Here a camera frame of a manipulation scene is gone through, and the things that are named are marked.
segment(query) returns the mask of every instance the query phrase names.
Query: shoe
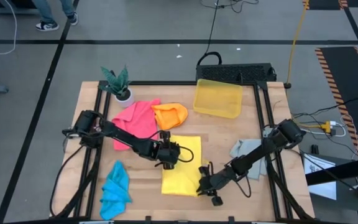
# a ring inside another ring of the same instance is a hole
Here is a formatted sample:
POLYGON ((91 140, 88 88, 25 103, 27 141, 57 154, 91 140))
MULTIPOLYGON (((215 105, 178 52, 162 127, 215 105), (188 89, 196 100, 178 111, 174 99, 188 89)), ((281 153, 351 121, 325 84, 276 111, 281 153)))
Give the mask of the shoe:
POLYGON ((37 30, 42 31, 42 32, 53 31, 53 30, 59 29, 59 25, 56 22, 55 23, 46 23, 44 21, 41 21, 40 23, 35 25, 35 28, 37 28, 37 30))
POLYGON ((70 20, 70 24, 72 26, 75 26, 78 24, 78 14, 77 12, 74 12, 74 15, 67 17, 70 20))

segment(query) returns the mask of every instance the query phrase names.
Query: jeans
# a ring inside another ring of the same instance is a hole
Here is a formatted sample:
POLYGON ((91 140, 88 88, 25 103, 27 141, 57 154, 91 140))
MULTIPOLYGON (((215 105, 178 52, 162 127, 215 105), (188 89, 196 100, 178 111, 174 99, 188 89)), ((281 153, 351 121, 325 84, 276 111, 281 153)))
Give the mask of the jeans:
MULTIPOLYGON (((63 12, 67 17, 74 15, 74 7, 71 0, 60 0, 62 2, 63 12)), ((52 16, 52 11, 47 0, 32 0, 41 14, 41 20, 45 23, 56 23, 52 16)))

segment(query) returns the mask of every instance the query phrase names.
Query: translucent yellow container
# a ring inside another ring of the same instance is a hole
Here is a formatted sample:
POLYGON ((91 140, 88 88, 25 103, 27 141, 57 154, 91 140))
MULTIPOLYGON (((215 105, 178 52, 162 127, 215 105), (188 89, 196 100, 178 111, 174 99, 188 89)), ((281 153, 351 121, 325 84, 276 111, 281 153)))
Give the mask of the translucent yellow container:
POLYGON ((224 118, 236 118, 241 113, 242 87, 223 82, 199 79, 193 109, 224 118))

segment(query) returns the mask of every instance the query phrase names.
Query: person's leg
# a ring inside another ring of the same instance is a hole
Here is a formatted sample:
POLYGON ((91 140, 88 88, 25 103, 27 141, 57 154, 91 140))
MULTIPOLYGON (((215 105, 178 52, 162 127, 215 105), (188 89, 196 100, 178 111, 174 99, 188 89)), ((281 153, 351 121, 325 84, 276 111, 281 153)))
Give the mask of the person's leg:
POLYGON ((75 26, 78 23, 78 15, 74 10, 73 3, 71 0, 60 0, 62 2, 63 12, 66 14, 70 23, 75 26))
POLYGON ((52 11, 47 0, 32 0, 41 14, 41 22, 35 25, 39 31, 53 31, 59 29, 59 25, 52 16, 52 11))

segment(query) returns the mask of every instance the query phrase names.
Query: wooden table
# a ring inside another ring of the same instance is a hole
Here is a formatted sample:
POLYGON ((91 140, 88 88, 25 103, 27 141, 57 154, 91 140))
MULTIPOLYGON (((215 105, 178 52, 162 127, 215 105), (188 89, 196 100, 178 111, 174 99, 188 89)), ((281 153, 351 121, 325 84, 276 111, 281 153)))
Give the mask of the wooden table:
MULTIPOLYGON (((73 124, 82 110, 92 110, 96 98, 98 82, 83 82, 73 118, 73 124)), ((238 139, 260 138, 259 122, 255 107, 255 96, 251 86, 243 86, 242 111, 236 119, 220 118, 193 111, 195 86, 163 86, 163 85, 132 85, 135 100, 149 101, 160 98, 161 103, 179 102, 188 108, 189 115, 179 127, 171 129, 172 134, 201 136, 203 158, 213 161, 215 170, 223 168, 230 161, 229 151, 238 139)), ((268 92, 273 108, 275 123, 290 118, 287 98, 283 83, 268 83, 268 92)), ((100 112, 103 111, 105 93, 101 100, 100 112)), ((265 113, 263 93, 260 92, 261 104, 265 113)), ((122 109, 111 98, 108 120, 112 120, 122 109)), ((69 140, 64 160, 79 147, 79 139, 69 140)), ((76 155, 64 168, 58 181, 53 209, 58 213, 67 204, 78 188, 85 150, 76 155)), ((161 194, 162 167, 154 167, 155 162, 139 157, 131 150, 115 151, 112 139, 104 138, 103 152, 99 167, 98 183, 94 198, 92 219, 100 220, 99 202, 101 187, 111 171, 115 161, 121 160, 130 177, 129 195, 133 202, 126 205, 126 211, 117 216, 116 220, 192 220, 192 221, 227 221, 228 216, 234 216, 236 221, 274 221, 272 198, 270 195, 267 176, 259 180, 250 179, 251 198, 245 198, 238 186, 231 182, 219 191, 224 204, 214 207, 211 197, 184 197, 161 194)), ((301 158, 290 151, 282 152, 283 168, 289 191, 305 211, 314 216, 301 158)), ((247 190, 246 180, 240 181, 247 190)), ((277 188, 280 211, 285 217, 282 194, 277 188)), ((84 193, 81 214, 85 214, 88 192, 84 193)))

